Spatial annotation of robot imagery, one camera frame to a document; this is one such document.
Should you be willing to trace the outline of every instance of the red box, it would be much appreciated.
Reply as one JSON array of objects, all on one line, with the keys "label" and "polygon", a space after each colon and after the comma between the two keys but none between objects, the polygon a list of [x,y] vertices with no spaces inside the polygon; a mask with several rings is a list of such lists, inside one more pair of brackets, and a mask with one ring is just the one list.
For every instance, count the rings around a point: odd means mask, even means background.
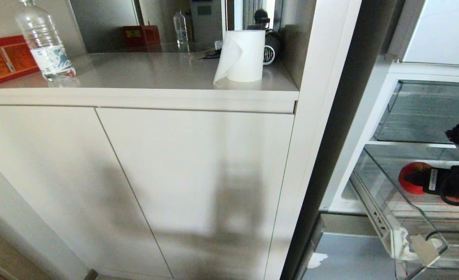
[{"label": "red box", "polygon": [[0,38],[0,83],[39,71],[23,36]]},{"label": "red box", "polygon": [[160,44],[160,35],[156,25],[124,26],[124,37],[130,47]]}]

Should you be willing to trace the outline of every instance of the mirror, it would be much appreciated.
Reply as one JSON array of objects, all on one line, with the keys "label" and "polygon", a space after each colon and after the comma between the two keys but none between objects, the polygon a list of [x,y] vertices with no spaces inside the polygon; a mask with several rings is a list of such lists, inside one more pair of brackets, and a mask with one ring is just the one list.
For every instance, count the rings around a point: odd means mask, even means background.
[{"label": "mirror", "polygon": [[[223,30],[277,30],[283,0],[70,0],[88,53],[201,51]],[[178,45],[181,12],[188,43]]]}]

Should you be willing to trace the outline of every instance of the refrigerator shelf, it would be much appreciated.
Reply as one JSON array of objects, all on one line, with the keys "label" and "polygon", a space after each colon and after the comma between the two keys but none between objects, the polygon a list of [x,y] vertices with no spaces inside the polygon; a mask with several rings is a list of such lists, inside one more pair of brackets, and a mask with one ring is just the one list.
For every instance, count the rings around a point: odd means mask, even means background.
[{"label": "refrigerator shelf", "polygon": [[398,278],[406,279],[423,268],[459,268],[459,207],[437,195],[407,193],[397,180],[407,163],[447,167],[459,161],[446,161],[445,153],[440,160],[404,157],[407,154],[402,151],[398,156],[374,156],[369,149],[373,147],[367,145],[361,153],[350,179],[385,249],[397,259]]}]

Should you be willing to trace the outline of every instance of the white paper towel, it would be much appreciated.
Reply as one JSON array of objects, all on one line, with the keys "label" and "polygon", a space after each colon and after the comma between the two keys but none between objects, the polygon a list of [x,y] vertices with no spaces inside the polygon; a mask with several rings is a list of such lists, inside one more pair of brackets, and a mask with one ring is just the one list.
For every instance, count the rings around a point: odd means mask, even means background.
[{"label": "white paper towel", "polygon": [[227,76],[235,82],[262,79],[264,30],[226,31],[214,83]]}]

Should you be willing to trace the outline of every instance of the plastic water bottle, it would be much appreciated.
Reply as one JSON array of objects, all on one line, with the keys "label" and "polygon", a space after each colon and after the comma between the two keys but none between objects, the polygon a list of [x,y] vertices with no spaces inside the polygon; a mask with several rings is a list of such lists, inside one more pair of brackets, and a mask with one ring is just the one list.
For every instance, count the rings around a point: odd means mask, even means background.
[{"label": "plastic water bottle", "polygon": [[176,28],[178,44],[187,43],[188,32],[186,31],[186,18],[181,14],[181,10],[174,15],[174,27]]},{"label": "plastic water bottle", "polygon": [[42,72],[52,82],[75,77],[75,69],[67,57],[51,15],[37,7],[33,0],[19,0],[23,5],[15,20]]}]

